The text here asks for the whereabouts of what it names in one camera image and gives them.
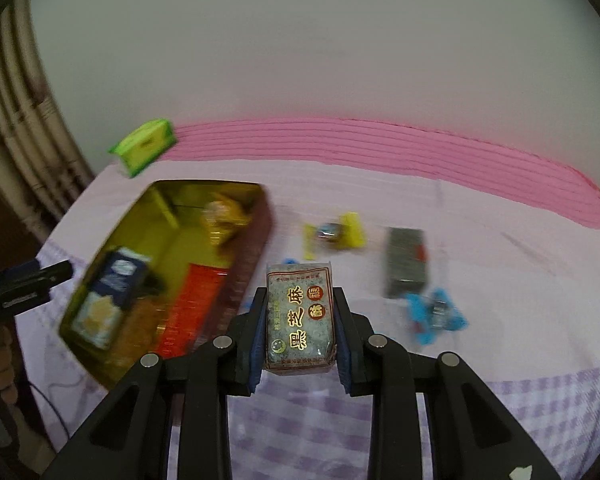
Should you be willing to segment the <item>person's hand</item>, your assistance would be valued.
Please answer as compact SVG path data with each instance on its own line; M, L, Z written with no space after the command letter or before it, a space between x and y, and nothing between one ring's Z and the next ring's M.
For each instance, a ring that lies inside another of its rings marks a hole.
M7 405L15 405L18 400L18 389L15 383L14 340L14 322L0 323L0 396Z

